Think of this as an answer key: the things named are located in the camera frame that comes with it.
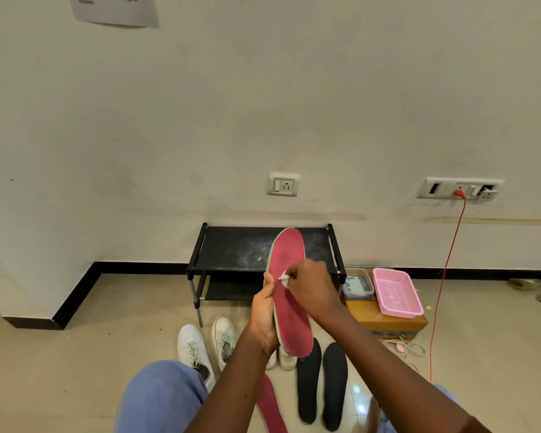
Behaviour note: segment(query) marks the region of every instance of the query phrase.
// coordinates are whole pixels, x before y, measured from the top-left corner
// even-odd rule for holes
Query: baseboard
[[[4,319],[15,328],[64,330],[102,274],[186,275],[187,266],[186,263],[93,262],[52,319],[11,316],[4,316]],[[424,267],[395,267],[395,269],[405,271],[413,279],[440,279],[443,270]],[[505,281],[509,278],[541,279],[541,270],[448,269],[446,277],[446,279],[492,281]]]

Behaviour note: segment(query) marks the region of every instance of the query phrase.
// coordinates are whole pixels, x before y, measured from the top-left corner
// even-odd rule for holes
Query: rack leg
[[[202,328],[202,317],[200,315],[200,299],[198,299],[197,291],[194,288],[194,280],[189,279],[188,283],[190,285],[190,292],[193,294],[194,308],[197,311],[198,324]]]

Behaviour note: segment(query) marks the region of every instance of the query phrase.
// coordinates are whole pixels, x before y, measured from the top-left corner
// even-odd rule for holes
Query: rack top shelf
[[[196,262],[189,270],[264,272],[276,236],[284,228],[208,226]],[[304,240],[307,258],[324,261],[330,274],[336,275],[329,231],[326,227],[297,228]]]

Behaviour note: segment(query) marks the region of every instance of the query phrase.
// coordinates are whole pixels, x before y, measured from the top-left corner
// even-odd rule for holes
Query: electrical outlet
[[[269,173],[267,195],[295,197],[299,191],[301,176],[296,173]]]
[[[454,191],[462,191],[468,200],[486,202],[492,200],[498,193],[505,181],[482,178],[426,178],[419,188],[419,199],[447,199],[459,200]],[[483,193],[494,191],[492,196],[484,197]]]

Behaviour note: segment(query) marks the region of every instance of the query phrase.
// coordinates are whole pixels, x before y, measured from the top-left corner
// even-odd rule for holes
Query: pink plastic basket
[[[381,313],[412,319],[423,314],[419,296],[408,273],[393,269],[373,269],[375,291]]]

